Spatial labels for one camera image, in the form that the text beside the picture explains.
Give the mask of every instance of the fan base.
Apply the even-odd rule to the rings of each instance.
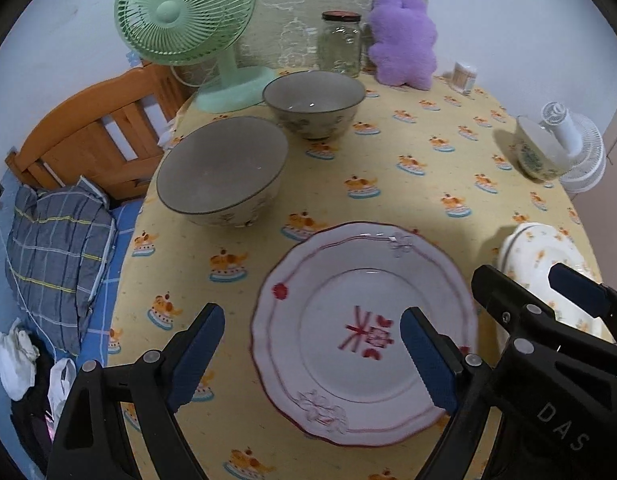
[[[234,112],[262,102],[262,91],[277,74],[265,66],[247,66],[237,70],[235,82],[226,86],[218,77],[197,91],[193,105],[203,112]]]

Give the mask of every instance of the fan stand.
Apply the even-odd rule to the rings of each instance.
[[[275,71],[265,66],[237,68],[233,46],[217,59],[220,76],[200,86],[193,100],[203,112],[234,112],[261,103],[264,87],[277,78]]]

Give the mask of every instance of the small ceramic bowl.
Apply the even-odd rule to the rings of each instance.
[[[196,224],[247,226],[277,195],[284,132],[257,117],[207,124],[186,136],[157,173],[157,194]]]
[[[572,167],[567,150],[550,131],[527,117],[517,118],[515,152],[524,172],[538,180],[554,180]]]
[[[280,77],[268,84],[263,95],[282,125],[305,139],[343,134],[365,96],[357,79],[317,70]]]

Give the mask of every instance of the table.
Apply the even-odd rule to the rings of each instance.
[[[585,231],[560,184],[532,182],[517,169],[511,152],[515,119],[493,96],[482,89],[470,97],[459,95],[441,78],[429,92],[381,86],[366,74],[360,80],[367,98],[356,117],[359,122],[345,136],[326,145],[288,136],[282,189],[255,225],[192,224],[160,203],[154,181],[138,217],[136,236],[148,234],[155,251],[140,258],[134,257],[133,245],[128,250],[112,322],[121,352],[111,355],[109,363],[134,362],[146,350],[163,348],[209,301],[224,307],[226,332],[200,382],[194,398],[198,402],[176,414],[212,480],[234,478],[231,462],[250,467],[252,478],[247,480],[409,480],[446,422],[393,446],[337,447],[306,436],[269,402],[249,352],[250,319],[267,273],[296,243],[280,232],[288,216],[304,213],[324,227],[356,220],[400,225],[444,250],[467,282],[476,267],[492,262],[517,223],[544,222],[569,231],[600,279]],[[266,105],[230,115],[272,118]],[[189,134],[217,119],[191,107],[176,134]],[[415,167],[424,175],[401,171]],[[348,198],[345,181],[352,176],[376,179],[381,194]],[[470,214],[447,214],[458,204]],[[209,279],[209,259],[221,250],[244,258],[245,279]],[[173,330],[154,321],[160,312],[169,313]],[[495,325],[488,315],[479,316],[479,354],[490,364],[498,357]],[[125,415],[143,477],[157,478],[133,424],[132,406],[125,406]],[[469,479],[480,475],[489,455],[498,422],[497,414],[492,415]]]

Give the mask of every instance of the bed headboard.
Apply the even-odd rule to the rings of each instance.
[[[117,200],[146,194],[163,151],[140,100],[153,95],[167,121],[187,98],[170,67],[148,64],[90,86],[58,105],[31,132],[6,164],[35,188],[74,184],[84,175]],[[126,160],[101,119],[110,115],[137,154]]]

